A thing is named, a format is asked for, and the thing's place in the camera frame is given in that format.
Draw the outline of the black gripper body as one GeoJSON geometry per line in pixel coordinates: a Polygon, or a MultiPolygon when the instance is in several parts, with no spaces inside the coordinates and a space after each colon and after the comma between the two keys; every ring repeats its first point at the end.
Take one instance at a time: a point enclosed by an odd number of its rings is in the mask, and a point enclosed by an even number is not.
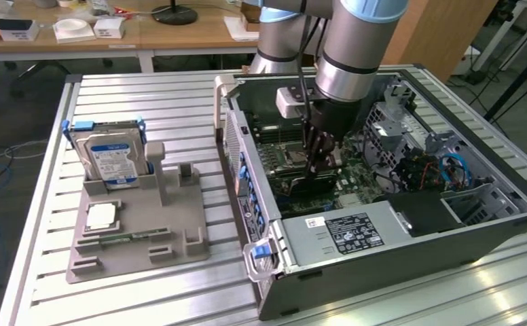
{"type": "Polygon", "coordinates": [[[353,126],[362,108],[362,101],[339,102],[326,99],[311,105],[311,125],[327,132],[335,139],[343,139],[353,126]]]}

